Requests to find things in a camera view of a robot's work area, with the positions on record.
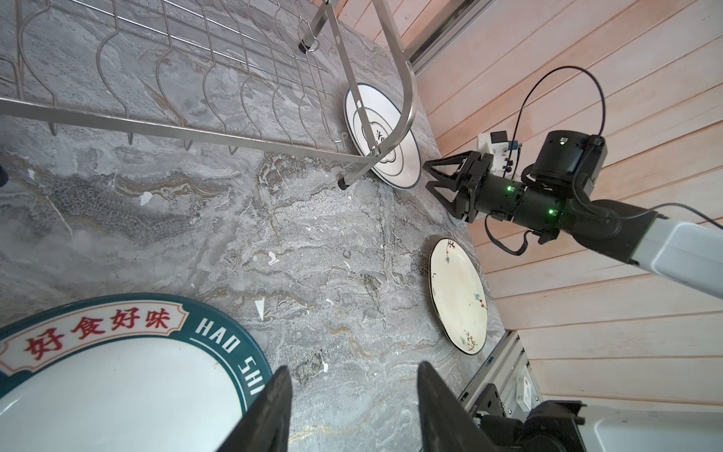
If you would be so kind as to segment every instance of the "red chinese characters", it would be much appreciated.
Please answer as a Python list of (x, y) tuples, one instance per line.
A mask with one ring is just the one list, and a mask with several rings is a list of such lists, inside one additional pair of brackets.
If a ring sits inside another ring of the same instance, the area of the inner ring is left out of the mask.
[(28, 339), (29, 345), (25, 351), (29, 351), (35, 355), (35, 361), (40, 361), (46, 351), (56, 351), (63, 348), (60, 338), (65, 337), (64, 334), (55, 334), (55, 328), (48, 328), (45, 333)]
[(78, 331), (81, 331), (81, 336), (78, 339), (85, 339), (91, 334), (103, 334), (105, 333), (105, 331), (98, 330), (100, 322), (103, 322), (103, 319), (91, 319), (88, 317), (83, 317), (82, 319), (80, 319), (75, 329), (70, 330), (70, 332), (77, 333)]
[(116, 310), (116, 314), (111, 317), (111, 321), (113, 322), (113, 328), (112, 331), (115, 331), (117, 328), (120, 328), (121, 326), (124, 326), (128, 329), (131, 329), (135, 326), (135, 320), (140, 319), (139, 315), (135, 315), (135, 313), (138, 312), (137, 307), (132, 307), (129, 310)]
[(162, 326), (164, 328), (168, 328), (165, 323), (163, 323), (164, 320), (170, 320), (171, 316), (168, 315), (168, 312), (161, 308), (160, 312), (156, 311), (148, 311), (148, 314), (145, 316), (145, 327), (151, 328), (154, 327), (158, 329), (159, 326)]

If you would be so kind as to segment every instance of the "gray marble countertop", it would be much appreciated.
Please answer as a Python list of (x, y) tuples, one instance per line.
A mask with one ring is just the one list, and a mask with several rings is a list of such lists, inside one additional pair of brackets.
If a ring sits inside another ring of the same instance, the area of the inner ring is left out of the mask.
[[(283, 17), (274, 24), (274, 9), (264, 2), (252, 2), (256, 21), (273, 39), (283, 38), (282, 30), (294, 24)], [(93, 4), (111, 8), (105, 0)], [(204, 5), (219, 7), (218, 0)], [(24, 1), (24, 12), (41, 6)], [(297, 6), (313, 15), (311, 4)], [(144, 14), (133, 11), (126, 14)], [(0, 19), (6, 55), (16, 52), (13, 18), (6, 1)], [(94, 72), (95, 49), (112, 25), (112, 17), (88, 14), (67, 0), (28, 25), (28, 61), (56, 91), (59, 105), (122, 112)], [(358, 81), (400, 106), (401, 82), (388, 53), (353, 30), (342, 31)], [(293, 39), (295, 32), (288, 33), (285, 38)], [(122, 34), (104, 50), (104, 64), (117, 69), (109, 78), (136, 84), (121, 90), (133, 114), (173, 120), (159, 108), (153, 84), (163, 40)], [(140, 51), (136, 44), (143, 40), (156, 47)], [(339, 136), (345, 80), (328, 26), (320, 40), (314, 55), (328, 71), (324, 80), (335, 96), (330, 128)], [(262, 57), (257, 60), (263, 66)], [(208, 55), (171, 54), (163, 62), (164, 88), (190, 121), (218, 128), (207, 103), (187, 89), (209, 64)], [(143, 77), (128, 75), (144, 68)], [(9, 66), (0, 71), (8, 76)], [(25, 76), (28, 98), (49, 101)], [(239, 110), (230, 104), (238, 98), (239, 78), (228, 68), (209, 77), (217, 106), (228, 101), (227, 111)], [(229, 114), (231, 132), (254, 136), (255, 128), (283, 138), (284, 129), (269, 119), (264, 82), (258, 77), (245, 94), (256, 125)], [(15, 96), (12, 85), (0, 82), (0, 90)], [(291, 100), (297, 108), (291, 94), (282, 97), (282, 104)], [(281, 122), (304, 141), (298, 124)], [(438, 158), (421, 105), (412, 130), (422, 160)], [(431, 362), (459, 393), (504, 331), (494, 302), (481, 353), (464, 354), (442, 331), (428, 287), (433, 245), (452, 237), (479, 263), (464, 223), (451, 219), (424, 188), (426, 174), (408, 191), (371, 173), (341, 191), (335, 182), (344, 168), (337, 162), (247, 149), (232, 156), (228, 148), (203, 143), (185, 150), (179, 140), (146, 136), (128, 145), (122, 133), (64, 125), (53, 137), (45, 123), (9, 116), (0, 119), (0, 137), (0, 164), (11, 178), (0, 188), (0, 326), (107, 294), (160, 292), (208, 303), (252, 334), (273, 369), (289, 366), (291, 451), (419, 450), (417, 365)], [(261, 298), (263, 320), (254, 303)]]

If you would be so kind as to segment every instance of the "dish rack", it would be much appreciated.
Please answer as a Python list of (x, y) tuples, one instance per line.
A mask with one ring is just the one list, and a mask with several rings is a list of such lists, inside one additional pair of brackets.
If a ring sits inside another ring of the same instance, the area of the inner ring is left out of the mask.
[[(16, 48), (0, 54), (0, 114), (47, 122), (53, 135), (68, 124), (125, 132), (129, 145), (150, 135), (183, 140), (186, 150), (206, 142), (231, 155), (256, 149), (349, 162), (338, 181), (346, 189), (409, 132), (416, 81), (389, 6), (372, 0), (404, 94), (399, 122), (376, 142), (333, 3), (323, 0), (309, 21), (301, 1), (14, 0), (14, 30), (5, 22), (4, 36), (14, 31)], [(314, 55), (326, 22), (368, 156), (349, 152), (348, 134), (329, 121), (341, 100)], [(134, 73), (142, 64), (154, 70)]]

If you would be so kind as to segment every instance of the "cream plate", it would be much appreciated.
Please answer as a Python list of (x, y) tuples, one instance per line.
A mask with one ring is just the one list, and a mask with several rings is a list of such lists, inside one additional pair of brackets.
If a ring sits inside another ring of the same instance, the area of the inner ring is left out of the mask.
[(429, 287), (447, 337), (467, 354), (487, 339), (487, 299), (472, 261), (452, 239), (442, 239), (429, 256)]
[[(358, 86), (372, 132), (377, 143), (380, 143), (392, 132), (401, 114), (392, 101), (377, 88), (366, 83), (359, 83)], [(351, 90), (348, 90), (344, 97), (344, 117), (356, 148), (362, 155), (369, 155), (371, 151), (362, 132), (362, 120), (354, 105)], [(392, 187), (410, 189), (416, 185), (422, 172), (422, 160), (411, 130), (399, 146), (374, 165), (372, 170)]]
[(228, 315), (101, 297), (0, 329), (3, 451), (215, 451), (271, 378)]

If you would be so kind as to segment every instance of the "oval plate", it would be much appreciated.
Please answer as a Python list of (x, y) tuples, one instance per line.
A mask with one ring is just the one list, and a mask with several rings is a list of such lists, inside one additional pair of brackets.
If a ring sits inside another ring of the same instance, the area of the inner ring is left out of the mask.
[[(384, 140), (399, 121), (401, 113), (389, 98), (366, 83), (357, 83), (361, 101), (367, 111), (369, 123), (375, 134), (377, 143)], [(369, 155), (371, 151), (362, 132), (362, 120), (359, 118), (358, 108), (354, 105), (351, 89), (344, 96), (344, 119), (351, 134), (356, 149), (362, 155)], [(422, 157), (416, 145), (411, 130), (372, 170), (386, 183), (399, 189), (411, 189), (419, 182), (422, 174)]]
[(452, 239), (442, 239), (429, 256), (429, 289), (435, 312), (452, 344), (467, 354), (487, 340), (487, 299), (472, 261)]
[(271, 376), (207, 304), (89, 299), (0, 330), (0, 438), (9, 451), (215, 451)]

